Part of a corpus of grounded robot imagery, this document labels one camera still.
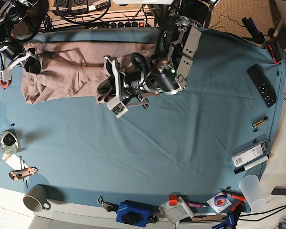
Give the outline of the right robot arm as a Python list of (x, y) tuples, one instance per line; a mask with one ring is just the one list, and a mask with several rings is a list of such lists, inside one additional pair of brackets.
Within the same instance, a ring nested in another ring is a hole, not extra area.
[[(26, 18), (31, 8), (37, 10), (37, 25), (32, 34), (25, 39), (17, 39), (12, 34), (16, 24)], [(25, 49), (24, 44), (31, 41), (39, 32), (45, 18), (47, 2), (45, 0), (10, 0), (0, 8), (0, 62), (1, 69), (5, 70), (4, 60), (11, 60), (10, 64), (22, 67), (29, 73), (39, 74), (41, 64), (33, 48)]]

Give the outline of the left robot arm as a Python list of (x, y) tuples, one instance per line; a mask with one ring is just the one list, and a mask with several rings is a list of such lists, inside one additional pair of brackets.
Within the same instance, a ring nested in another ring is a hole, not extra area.
[(97, 101), (115, 114), (128, 107), (148, 107), (148, 97), (174, 95), (186, 88), (187, 76), (203, 30), (208, 28), (216, 0), (183, 0), (174, 6), (171, 19), (157, 39), (153, 55), (130, 55), (132, 69), (107, 55), (109, 78), (97, 88)]

